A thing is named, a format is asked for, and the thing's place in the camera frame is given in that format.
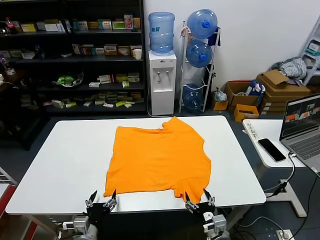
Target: laptop keyboard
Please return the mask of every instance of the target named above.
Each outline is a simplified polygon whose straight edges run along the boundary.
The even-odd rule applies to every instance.
[[[289,145],[302,159],[307,160],[320,154],[320,134]]]

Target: orange t-shirt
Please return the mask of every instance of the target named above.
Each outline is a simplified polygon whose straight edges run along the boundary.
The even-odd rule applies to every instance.
[[[174,196],[199,203],[209,184],[211,160],[204,140],[188,124],[173,117],[163,129],[119,126],[106,175],[104,196],[172,189]]]

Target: t-shirt sleeve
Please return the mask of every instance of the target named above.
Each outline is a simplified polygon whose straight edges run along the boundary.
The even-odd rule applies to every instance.
[[[204,193],[204,189],[207,187],[208,183],[205,182],[203,177],[189,177],[182,179],[176,183],[173,187],[174,196],[176,198],[183,197],[186,202],[186,193],[188,194],[190,200],[198,204],[201,201],[201,196]]]

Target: white cup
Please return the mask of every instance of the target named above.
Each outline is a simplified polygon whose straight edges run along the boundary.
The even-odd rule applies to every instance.
[[[142,49],[135,49],[133,51],[135,54],[135,59],[140,60],[142,58]]]

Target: red bottle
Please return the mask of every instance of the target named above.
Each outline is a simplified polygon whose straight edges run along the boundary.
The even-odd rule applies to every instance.
[[[9,29],[9,32],[11,34],[16,34],[17,33],[16,26],[10,21],[10,17],[7,16],[5,19],[6,19],[6,25]]]

